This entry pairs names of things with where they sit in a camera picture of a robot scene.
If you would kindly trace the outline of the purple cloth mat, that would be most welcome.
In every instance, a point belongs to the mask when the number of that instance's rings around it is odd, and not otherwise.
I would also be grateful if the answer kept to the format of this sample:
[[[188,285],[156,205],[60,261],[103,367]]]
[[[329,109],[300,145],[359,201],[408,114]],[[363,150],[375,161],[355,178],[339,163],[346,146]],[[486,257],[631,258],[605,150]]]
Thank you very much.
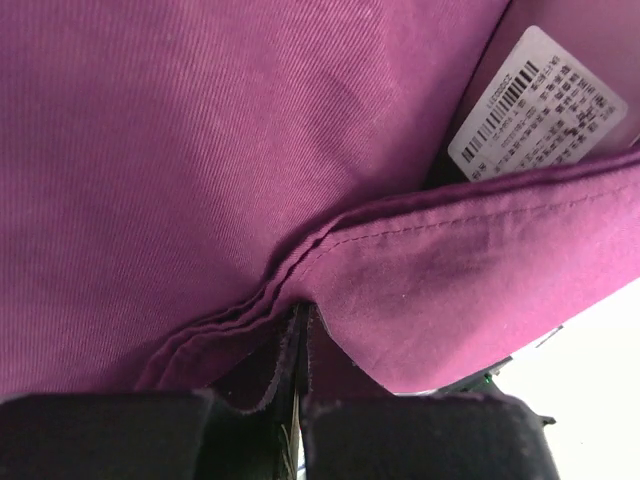
[[[395,393],[639,276],[639,145],[428,189],[512,1],[5,1],[1,391],[212,385],[315,304]]]

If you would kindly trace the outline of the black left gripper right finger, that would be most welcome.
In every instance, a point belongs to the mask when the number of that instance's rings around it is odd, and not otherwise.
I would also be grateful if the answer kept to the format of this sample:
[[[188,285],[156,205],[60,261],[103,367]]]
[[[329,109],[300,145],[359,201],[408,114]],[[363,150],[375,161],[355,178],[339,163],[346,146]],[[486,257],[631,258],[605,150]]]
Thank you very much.
[[[556,479],[551,417],[489,373],[426,395],[394,395],[333,341],[318,307],[298,308],[300,425],[309,479]]]

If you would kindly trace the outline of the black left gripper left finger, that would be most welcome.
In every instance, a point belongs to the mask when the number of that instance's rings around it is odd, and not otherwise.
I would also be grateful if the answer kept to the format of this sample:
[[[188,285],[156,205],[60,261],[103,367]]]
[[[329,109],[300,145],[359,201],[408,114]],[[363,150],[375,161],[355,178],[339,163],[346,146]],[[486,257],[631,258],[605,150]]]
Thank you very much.
[[[294,479],[303,308],[208,387],[1,400],[4,479]]]

